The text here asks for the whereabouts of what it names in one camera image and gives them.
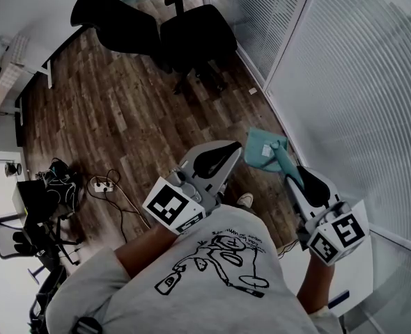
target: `white label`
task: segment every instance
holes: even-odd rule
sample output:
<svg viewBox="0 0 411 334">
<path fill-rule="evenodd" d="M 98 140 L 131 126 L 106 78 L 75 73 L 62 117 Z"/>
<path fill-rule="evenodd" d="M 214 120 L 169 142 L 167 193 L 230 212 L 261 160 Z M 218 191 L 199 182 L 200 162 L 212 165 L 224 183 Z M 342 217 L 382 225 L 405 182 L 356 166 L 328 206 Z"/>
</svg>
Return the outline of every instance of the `white label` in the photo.
<svg viewBox="0 0 411 334">
<path fill-rule="evenodd" d="M 261 152 L 261 155 L 265 156 L 265 157 L 269 157 L 270 156 L 270 150 L 271 150 L 271 148 L 270 148 L 269 145 L 264 145 L 263 146 L 263 151 Z"/>
</svg>

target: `chair seat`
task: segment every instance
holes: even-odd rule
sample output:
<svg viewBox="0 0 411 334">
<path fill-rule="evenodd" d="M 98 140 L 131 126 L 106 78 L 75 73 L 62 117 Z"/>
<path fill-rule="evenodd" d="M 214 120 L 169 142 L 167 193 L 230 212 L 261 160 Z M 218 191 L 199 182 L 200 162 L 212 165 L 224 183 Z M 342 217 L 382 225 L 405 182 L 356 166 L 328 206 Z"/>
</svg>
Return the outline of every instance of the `chair seat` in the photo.
<svg viewBox="0 0 411 334">
<path fill-rule="evenodd" d="M 161 25 L 164 55 L 176 72 L 230 54 L 237 48 L 235 36 L 212 5 L 199 6 Z"/>
</svg>

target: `sleeve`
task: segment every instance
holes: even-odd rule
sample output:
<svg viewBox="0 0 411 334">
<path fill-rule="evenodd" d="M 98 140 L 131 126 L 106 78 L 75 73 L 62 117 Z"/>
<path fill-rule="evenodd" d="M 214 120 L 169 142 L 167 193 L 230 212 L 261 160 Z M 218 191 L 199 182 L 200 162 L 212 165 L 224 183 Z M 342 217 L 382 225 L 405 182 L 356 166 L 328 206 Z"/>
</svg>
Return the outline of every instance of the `sleeve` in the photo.
<svg viewBox="0 0 411 334">
<path fill-rule="evenodd" d="M 95 317 L 130 277 L 113 250 L 105 248 L 82 264 L 59 288 L 46 310 L 50 334 L 70 333 L 80 317 Z"/>
<path fill-rule="evenodd" d="M 339 318 L 328 307 L 319 309 L 309 317 L 320 334 L 342 334 Z"/>
</svg>

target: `person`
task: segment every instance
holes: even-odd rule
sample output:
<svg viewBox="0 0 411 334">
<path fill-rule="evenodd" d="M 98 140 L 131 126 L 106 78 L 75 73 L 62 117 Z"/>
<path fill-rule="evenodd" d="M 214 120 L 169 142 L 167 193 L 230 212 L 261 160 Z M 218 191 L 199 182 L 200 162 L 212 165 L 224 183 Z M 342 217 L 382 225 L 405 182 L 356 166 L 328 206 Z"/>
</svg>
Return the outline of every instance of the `person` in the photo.
<svg viewBox="0 0 411 334">
<path fill-rule="evenodd" d="M 180 236 L 157 224 L 101 250 L 60 287 L 46 312 L 50 334 L 82 317 L 103 333 L 342 333 L 327 308 L 334 266 L 311 255 L 298 295 L 246 193 Z"/>
</svg>

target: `white shoe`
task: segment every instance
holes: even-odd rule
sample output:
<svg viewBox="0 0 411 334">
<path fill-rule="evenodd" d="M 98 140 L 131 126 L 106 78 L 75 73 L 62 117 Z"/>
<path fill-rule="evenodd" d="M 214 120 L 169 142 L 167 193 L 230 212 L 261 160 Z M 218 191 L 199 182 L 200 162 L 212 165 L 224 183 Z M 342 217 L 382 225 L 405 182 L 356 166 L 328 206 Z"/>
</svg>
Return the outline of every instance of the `white shoe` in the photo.
<svg viewBox="0 0 411 334">
<path fill-rule="evenodd" d="M 242 196 L 238 198 L 236 204 L 244 205 L 245 207 L 250 208 L 252 203 L 254 202 L 254 195 L 252 193 L 244 193 Z"/>
</svg>

